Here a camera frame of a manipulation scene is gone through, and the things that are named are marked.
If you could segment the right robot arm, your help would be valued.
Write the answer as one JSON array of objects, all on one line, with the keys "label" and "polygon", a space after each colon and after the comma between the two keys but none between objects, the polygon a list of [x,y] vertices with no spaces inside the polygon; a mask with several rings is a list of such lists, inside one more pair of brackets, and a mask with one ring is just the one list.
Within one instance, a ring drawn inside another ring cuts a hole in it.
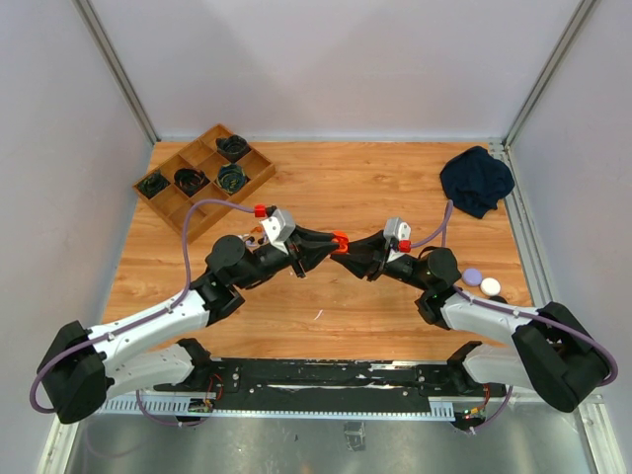
[{"label": "right robot arm", "polygon": [[457,286],[461,273],[450,249],[429,246],[418,256],[410,249],[375,234],[332,258],[360,279],[390,277],[419,290],[415,304],[428,324],[498,342],[473,344],[448,369],[448,385],[457,394],[471,394],[484,383],[518,386],[570,413],[616,378],[612,355],[566,306],[520,307],[477,297]]}]

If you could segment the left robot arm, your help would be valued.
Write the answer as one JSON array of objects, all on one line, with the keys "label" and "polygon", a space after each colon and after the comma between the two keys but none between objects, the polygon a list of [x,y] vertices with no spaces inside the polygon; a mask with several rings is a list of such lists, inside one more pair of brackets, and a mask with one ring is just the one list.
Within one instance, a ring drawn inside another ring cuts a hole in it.
[{"label": "left robot arm", "polygon": [[255,250],[236,235],[219,238],[205,259],[205,272],[188,278],[173,297],[115,323],[62,326],[39,363],[30,391],[32,407],[65,425],[88,418],[122,390],[117,370],[130,375],[130,363],[152,347],[227,318],[243,304],[241,290],[287,268],[304,277],[349,244],[342,233],[302,227],[285,231],[271,219],[267,223],[277,236]]}]

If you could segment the orange earbud charging case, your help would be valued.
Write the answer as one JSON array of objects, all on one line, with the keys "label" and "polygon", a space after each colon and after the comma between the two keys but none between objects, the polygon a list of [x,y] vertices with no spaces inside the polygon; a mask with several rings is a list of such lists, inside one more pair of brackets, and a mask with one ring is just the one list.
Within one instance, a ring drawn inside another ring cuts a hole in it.
[{"label": "orange earbud charging case", "polygon": [[350,239],[343,231],[333,231],[332,242],[337,244],[337,249],[331,252],[332,255],[344,255],[349,252]]}]

